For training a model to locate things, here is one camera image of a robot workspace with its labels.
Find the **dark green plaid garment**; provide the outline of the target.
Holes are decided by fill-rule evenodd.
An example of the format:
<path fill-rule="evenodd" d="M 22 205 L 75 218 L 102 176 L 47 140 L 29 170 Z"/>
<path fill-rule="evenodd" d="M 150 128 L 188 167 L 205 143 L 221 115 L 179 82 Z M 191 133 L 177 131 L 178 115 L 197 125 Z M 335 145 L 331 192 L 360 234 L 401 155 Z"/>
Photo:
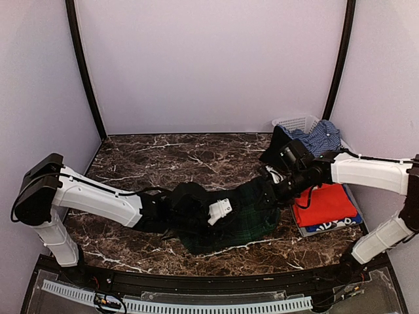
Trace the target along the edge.
<path fill-rule="evenodd" d="M 258 241 L 272 233 L 280 221 L 280 207 L 272 184 L 262 177 L 255 177 L 232 190 L 211 191 L 207 195 L 211 204 L 228 199 L 232 211 L 213 226 L 177 233 L 191 254 L 207 254 Z"/>

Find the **red t-shirt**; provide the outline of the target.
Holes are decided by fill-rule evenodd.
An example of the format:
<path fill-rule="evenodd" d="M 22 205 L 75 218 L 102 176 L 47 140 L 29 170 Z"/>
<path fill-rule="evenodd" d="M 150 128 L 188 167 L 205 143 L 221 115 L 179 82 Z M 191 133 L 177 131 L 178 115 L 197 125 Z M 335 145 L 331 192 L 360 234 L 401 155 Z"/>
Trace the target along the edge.
<path fill-rule="evenodd" d="M 314 226 L 357 215 L 341 184 L 323 184 L 305 190 L 295 199 L 293 212 L 300 227 Z"/>

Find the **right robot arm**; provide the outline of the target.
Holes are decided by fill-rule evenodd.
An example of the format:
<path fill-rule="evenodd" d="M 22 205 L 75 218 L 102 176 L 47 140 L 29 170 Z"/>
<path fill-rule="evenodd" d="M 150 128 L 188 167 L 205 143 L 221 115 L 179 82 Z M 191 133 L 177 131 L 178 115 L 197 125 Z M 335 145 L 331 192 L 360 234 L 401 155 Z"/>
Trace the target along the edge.
<path fill-rule="evenodd" d="M 376 221 L 369 233 L 352 245 L 348 258 L 334 270 L 334 278 L 349 283 L 359 265 L 412 239 L 418 234 L 418 162 L 355 156 L 347 151 L 329 151 L 319 157 L 310 153 L 262 153 L 260 160 L 285 177 L 275 185 L 280 201 L 289 201 L 307 188 L 321 184 L 346 184 L 353 188 L 367 219 Z"/>

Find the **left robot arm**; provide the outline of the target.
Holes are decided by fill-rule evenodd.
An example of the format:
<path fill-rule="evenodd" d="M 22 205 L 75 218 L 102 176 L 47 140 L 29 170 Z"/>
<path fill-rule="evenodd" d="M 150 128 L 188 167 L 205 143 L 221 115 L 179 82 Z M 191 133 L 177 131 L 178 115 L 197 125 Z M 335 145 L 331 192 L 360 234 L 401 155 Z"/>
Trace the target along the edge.
<path fill-rule="evenodd" d="M 170 230 L 204 237 L 218 234 L 238 213 L 238 199 L 231 190 L 208 192 L 199 184 L 181 183 L 174 190 L 129 192 L 89 179 L 65 166 L 63 159 L 52 153 L 24 175 L 10 219 L 31 226 L 78 285 L 92 280 L 92 270 L 81 262 L 81 249 L 65 229 L 57 207 L 107 218 L 140 232 Z"/>

